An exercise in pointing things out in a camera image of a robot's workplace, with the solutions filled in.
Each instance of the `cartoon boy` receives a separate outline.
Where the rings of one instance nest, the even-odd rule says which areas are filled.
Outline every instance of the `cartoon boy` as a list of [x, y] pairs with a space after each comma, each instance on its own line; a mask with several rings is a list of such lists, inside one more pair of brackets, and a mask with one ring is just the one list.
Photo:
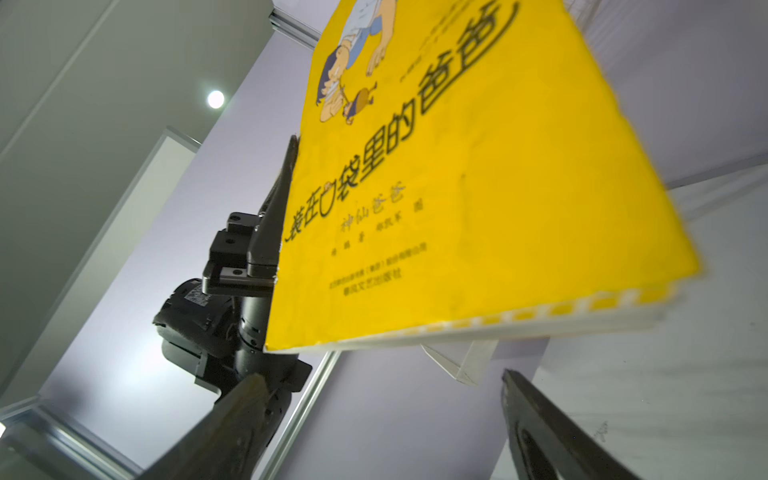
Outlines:
[[325, 100], [320, 112], [320, 121], [328, 121], [344, 106], [344, 94], [340, 86], [342, 74], [349, 70], [360, 56], [368, 37], [381, 34], [379, 46], [371, 55], [366, 74], [384, 59], [386, 48], [395, 31], [395, 10], [397, 0], [357, 0], [344, 25], [339, 47], [328, 56], [323, 66], [323, 75], [317, 86], [317, 104]]

